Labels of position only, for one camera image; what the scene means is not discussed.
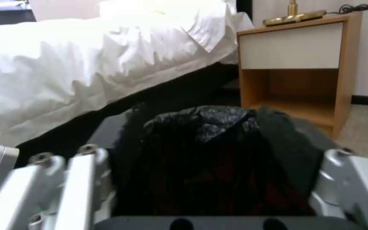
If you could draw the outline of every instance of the floor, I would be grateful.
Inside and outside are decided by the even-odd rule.
[[[352,111],[337,142],[368,157],[368,106],[352,105]]]

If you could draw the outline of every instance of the white drawer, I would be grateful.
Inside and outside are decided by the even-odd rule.
[[[242,69],[339,68],[343,23],[241,35]]]

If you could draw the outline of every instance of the nightstand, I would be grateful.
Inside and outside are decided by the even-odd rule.
[[[307,119],[333,138],[350,111],[362,13],[238,32],[241,106]]]

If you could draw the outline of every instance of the wall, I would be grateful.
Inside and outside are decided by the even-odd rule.
[[[29,0],[37,21],[46,19],[92,19],[99,16],[102,0]]]
[[[298,0],[299,12],[319,9],[338,11],[343,4],[368,4],[368,0]],[[254,24],[261,26],[262,21],[277,16],[285,16],[288,0],[254,0]],[[358,74],[355,95],[368,96],[368,11],[363,14],[362,37],[359,48]]]

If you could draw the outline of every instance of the metal joint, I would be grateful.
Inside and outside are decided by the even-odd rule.
[[[45,168],[49,168],[52,165],[52,160],[51,160],[52,156],[53,154],[49,152],[38,153],[29,159],[29,164],[40,165]]]
[[[85,144],[79,148],[78,153],[82,156],[96,154],[97,149],[98,145],[96,144]]]

